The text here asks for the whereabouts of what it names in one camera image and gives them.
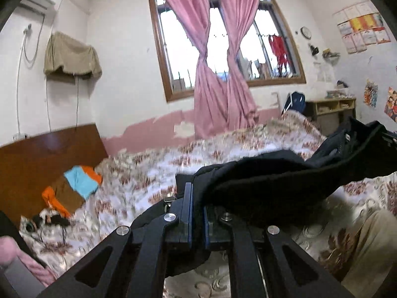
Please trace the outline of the large black jacket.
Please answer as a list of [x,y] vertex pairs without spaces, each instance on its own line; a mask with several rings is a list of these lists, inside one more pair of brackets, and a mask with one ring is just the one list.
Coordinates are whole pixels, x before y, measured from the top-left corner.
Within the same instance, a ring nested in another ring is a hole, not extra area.
[[379,122],[351,120],[329,136],[309,159],[290,150],[263,153],[177,174],[177,198],[193,186],[192,246],[178,246],[167,276],[193,270],[214,248],[205,235],[204,214],[225,209],[249,225],[289,227],[304,223],[338,187],[396,171],[396,143]]

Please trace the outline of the red clothes outside window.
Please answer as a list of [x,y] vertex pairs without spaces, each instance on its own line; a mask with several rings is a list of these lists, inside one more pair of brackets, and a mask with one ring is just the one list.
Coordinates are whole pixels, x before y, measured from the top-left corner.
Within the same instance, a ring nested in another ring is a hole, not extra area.
[[287,48],[283,37],[277,35],[269,35],[268,42],[273,55],[277,59],[277,69],[279,77],[291,75],[291,61],[287,52]]

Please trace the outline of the floral bed cover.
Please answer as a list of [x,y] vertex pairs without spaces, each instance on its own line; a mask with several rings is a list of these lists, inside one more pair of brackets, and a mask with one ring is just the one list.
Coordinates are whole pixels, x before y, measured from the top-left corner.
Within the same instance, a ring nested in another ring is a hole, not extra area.
[[[324,136],[302,114],[289,111],[280,119],[187,145],[105,159],[96,171],[99,189],[74,212],[71,225],[44,225],[20,234],[28,247],[56,276],[61,276],[115,228],[132,223],[145,210],[177,192],[176,175],[193,174],[206,165],[227,163],[279,149],[309,159]],[[284,232],[332,275],[346,276],[363,224],[376,211],[396,217],[396,172],[338,187],[304,223],[282,226]]]

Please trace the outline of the pink curtain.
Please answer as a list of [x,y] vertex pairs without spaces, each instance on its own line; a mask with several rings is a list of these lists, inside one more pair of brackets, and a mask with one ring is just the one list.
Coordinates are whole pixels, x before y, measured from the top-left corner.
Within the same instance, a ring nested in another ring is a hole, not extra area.
[[165,0],[198,50],[194,86],[194,124],[198,139],[249,128],[257,121],[256,104],[239,70],[237,56],[260,0],[217,1],[226,34],[219,43],[210,37],[213,15],[209,0]]

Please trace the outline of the blue orange brown pillow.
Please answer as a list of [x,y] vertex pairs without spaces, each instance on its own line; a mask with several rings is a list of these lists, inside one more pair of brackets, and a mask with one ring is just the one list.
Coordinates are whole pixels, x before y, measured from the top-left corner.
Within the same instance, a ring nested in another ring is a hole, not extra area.
[[45,204],[69,218],[101,185],[103,177],[86,165],[75,165],[42,192]]

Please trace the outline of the blue white backpack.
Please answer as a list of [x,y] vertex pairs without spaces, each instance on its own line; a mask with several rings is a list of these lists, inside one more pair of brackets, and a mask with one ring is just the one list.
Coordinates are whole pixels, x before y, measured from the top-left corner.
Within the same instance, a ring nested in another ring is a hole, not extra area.
[[281,113],[284,114],[288,110],[295,110],[296,112],[303,114],[305,106],[305,95],[303,93],[293,92],[288,94],[285,106]]

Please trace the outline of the wooden desk shelf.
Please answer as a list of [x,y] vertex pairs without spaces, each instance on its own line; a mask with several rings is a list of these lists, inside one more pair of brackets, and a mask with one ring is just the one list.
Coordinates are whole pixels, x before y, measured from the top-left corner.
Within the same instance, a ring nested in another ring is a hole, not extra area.
[[356,118],[356,98],[324,98],[308,100],[303,115],[325,136],[340,125]]

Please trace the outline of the wooden headboard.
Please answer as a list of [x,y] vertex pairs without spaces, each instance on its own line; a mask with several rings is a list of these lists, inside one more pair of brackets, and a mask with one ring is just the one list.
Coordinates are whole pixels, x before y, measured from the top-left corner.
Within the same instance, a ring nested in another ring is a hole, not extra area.
[[45,207],[42,191],[75,165],[96,167],[108,154],[95,124],[66,128],[1,147],[1,211],[16,226]]

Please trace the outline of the beige trousers leg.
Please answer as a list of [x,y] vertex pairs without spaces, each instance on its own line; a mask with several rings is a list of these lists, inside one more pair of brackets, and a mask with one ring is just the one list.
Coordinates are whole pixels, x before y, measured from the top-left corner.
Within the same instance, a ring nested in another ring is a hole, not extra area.
[[342,285],[355,297],[373,297],[396,262],[396,217],[387,210],[363,224]]

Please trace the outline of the white air conditioner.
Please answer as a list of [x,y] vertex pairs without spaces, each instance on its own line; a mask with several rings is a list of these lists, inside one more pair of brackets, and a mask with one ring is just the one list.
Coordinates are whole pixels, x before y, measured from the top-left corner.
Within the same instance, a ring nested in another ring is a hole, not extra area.
[[19,6],[42,15],[48,15],[55,11],[53,0],[21,0]]

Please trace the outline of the olive cloth covered wall unit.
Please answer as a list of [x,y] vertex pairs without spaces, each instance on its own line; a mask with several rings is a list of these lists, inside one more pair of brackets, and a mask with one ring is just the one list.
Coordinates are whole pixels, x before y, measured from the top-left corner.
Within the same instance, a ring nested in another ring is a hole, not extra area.
[[62,32],[51,34],[44,55],[45,76],[53,73],[99,78],[102,69],[94,47]]

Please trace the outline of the small wall shelf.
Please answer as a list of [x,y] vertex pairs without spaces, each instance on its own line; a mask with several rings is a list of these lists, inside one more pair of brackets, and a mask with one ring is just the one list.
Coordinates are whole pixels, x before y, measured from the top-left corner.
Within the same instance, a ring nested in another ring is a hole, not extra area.
[[338,59],[340,57],[340,52],[332,52],[329,48],[327,48],[322,51],[322,57],[329,61],[331,59]]

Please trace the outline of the colourful wall poster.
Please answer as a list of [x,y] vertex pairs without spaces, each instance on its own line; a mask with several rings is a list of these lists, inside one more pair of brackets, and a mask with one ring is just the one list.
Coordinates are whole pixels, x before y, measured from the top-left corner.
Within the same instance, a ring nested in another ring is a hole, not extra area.
[[363,93],[363,103],[371,108],[376,108],[378,89],[379,87],[377,84],[367,79]]

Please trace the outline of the round wall clock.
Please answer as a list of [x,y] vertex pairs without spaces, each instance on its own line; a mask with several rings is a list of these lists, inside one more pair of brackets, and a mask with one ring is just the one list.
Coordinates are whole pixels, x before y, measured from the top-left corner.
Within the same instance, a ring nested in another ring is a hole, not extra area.
[[306,26],[301,27],[300,32],[305,39],[307,39],[307,40],[312,39],[312,32],[310,31],[310,29],[308,27],[306,27]]

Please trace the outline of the certificates on wall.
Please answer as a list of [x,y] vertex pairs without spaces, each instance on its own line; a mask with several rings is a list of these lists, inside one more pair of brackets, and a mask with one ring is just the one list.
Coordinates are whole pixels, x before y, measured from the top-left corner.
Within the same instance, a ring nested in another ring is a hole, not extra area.
[[384,18],[369,0],[345,7],[332,18],[349,55],[392,41]]

